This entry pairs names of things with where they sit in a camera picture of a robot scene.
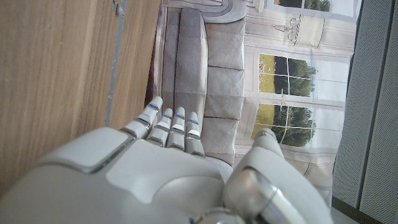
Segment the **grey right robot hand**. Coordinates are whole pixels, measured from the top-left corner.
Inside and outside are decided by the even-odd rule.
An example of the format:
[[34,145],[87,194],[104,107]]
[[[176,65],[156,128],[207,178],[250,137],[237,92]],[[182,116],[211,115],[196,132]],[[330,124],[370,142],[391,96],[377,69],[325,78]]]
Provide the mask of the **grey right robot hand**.
[[331,223],[316,188],[260,130],[228,175],[205,156],[196,113],[162,99],[120,130],[48,153],[1,199],[2,223]]

